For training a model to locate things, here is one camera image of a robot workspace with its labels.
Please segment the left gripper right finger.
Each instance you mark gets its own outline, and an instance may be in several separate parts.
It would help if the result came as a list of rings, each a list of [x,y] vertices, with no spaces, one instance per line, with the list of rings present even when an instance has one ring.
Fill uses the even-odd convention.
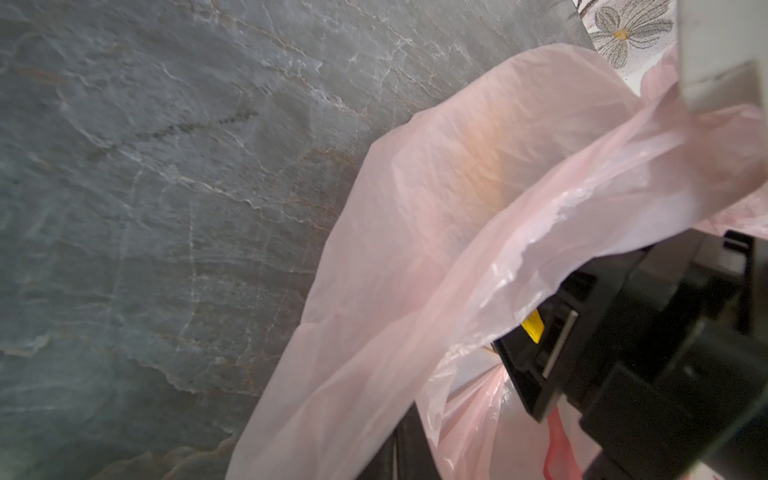
[[[395,471],[399,480],[440,480],[416,404],[395,429]]]

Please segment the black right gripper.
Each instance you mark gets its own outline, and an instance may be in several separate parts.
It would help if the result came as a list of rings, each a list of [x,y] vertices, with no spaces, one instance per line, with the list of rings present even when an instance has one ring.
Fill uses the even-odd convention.
[[[697,464],[766,477],[765,240],[688,230],[589,261],[535,310],[538,344],[520,325],[493,348],[541,422],[562,394],[551,375],[574,328],[565,392],[600,448],[586,478],[682,479]]]

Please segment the pink plastic bag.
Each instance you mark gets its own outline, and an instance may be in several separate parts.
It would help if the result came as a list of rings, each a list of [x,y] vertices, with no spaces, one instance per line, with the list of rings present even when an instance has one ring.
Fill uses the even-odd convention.
[[[573,409],[537,425],[476,351],[588,260],[691,227],[767,232],[767,129],[689,113],[667,54],[633,92],[594,51],[515,55],[375,141],[230,479],[353,479],[416,407],[445,479],[577,479]]]

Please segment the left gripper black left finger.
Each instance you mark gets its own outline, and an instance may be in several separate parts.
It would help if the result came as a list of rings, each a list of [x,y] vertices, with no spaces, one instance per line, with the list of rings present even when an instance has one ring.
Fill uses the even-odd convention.
[[[357,479],[394,480],[396,470],[396,432],[392,431]]]

